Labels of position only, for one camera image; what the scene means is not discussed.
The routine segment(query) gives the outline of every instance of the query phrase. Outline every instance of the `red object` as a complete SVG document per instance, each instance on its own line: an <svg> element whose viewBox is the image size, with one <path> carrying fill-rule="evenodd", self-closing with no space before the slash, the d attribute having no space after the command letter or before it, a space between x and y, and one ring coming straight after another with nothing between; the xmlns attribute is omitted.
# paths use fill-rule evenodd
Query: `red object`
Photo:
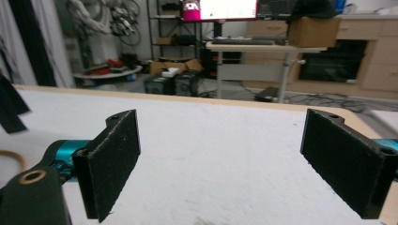
<svg viewBox="0 0 398 225"><path fill-rule="evenodd" d="M122 68L125 66L125 64L122 61L119 60L113 60L113 59L108 59L106 63L109 65L111 68Z"/></svg>
<svg viewBox="0 0 398 225"><path fill-rule="evenodd" d="M105 75L108 73L112 73L109 67L96 68L87 72L88 75Z"/></svg>

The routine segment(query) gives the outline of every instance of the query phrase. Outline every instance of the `black equipment box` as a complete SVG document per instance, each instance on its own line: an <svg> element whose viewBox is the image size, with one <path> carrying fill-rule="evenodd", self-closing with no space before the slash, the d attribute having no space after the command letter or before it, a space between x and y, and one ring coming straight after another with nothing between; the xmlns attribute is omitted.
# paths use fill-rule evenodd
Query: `black equipment box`
<svg viewBox="0 0 398 225"><path fill-rule="evenodd" d="M147 94L172 96L175 93L173 78L156 75L146 79L144 84Z"/></svg>
<svg viewBox="0 0 398 225"><path fill-rule="evenodd" d="M176 96L196 97L198 94L197 71L186 71L175 76Z"/></svg>

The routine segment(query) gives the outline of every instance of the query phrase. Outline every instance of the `white table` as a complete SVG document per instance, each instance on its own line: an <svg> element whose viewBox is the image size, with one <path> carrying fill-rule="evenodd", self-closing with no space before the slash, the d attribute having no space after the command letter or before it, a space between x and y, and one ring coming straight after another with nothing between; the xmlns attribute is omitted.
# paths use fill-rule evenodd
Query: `white table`
<svg viewBox="0 0 398 225"><path fill-rule="evenodd" d="M216 45L209 41L206 48L219 53L217 69L217 98L222 98L222 80L235 81L274 81L279 82L278 102L282 103L284 90L286 89L287 77L292 55L296 53L319 53L326 48L296 48L281 45ZM223 65L223 52L245 52L245 53L284 53L281 66L262 65Z"/></svg>
<svg viewBox="0 0 398 225"><path fill-rule="evenodd" d="M56 140L90 140L105 118L136 109L142 155L112 214L102 224L380 224L361 220L299 152L304 106L194 97L19 86L32 112L29 131L7 135L0 148L35 165ZM337 113L369 138L377 134L352 112ZM0 181L18 165L0 157ZM383 209L398 221L394 184ZM64 194L73 224L85 217L76 183Z"/></svg>

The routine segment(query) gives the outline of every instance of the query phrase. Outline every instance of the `cardboard box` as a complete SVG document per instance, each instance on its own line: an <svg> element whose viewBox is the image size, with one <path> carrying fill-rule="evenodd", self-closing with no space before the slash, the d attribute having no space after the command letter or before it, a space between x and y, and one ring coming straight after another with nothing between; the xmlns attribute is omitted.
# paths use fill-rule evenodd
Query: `cardboard box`
<svg viewBox="0 0 398 225"><path fill-rule="evenodd" d="M172 45L174 44L175 40L173 37L158 37L156 42L160 45Z"/></svg>
<svg viewBox="0 0 398 225"><path fill-rule="evenodd" d="M303 17L289 26L289 45L300 48L334 47L341 18Z"/></svg>
<svg viewBox="0 0 398 225"><path fill-rule="evenodd" d="M179 68L180 72L189 69L202 71L203 69L199 61L194 58L163 57L150 63L149 74L156 75L166 68Z"/></svg>

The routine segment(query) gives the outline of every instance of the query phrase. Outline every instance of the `monitor screen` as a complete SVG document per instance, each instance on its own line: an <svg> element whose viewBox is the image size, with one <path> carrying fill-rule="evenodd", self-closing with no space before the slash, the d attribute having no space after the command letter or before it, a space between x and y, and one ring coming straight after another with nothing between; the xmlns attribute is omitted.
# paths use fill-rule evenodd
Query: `monitor screen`
<svg viewBox="0 0 398 225"><path fill-rule="evenodd" d="M180 0L181 20L216 22L255 20L258 0Z"/></svg>
<svg viewBox="0 0 398 225"><path fill-rule="evenodd" d="M283 19L290 16L298 0L259 0L257 17L259 19Z"/></svg>

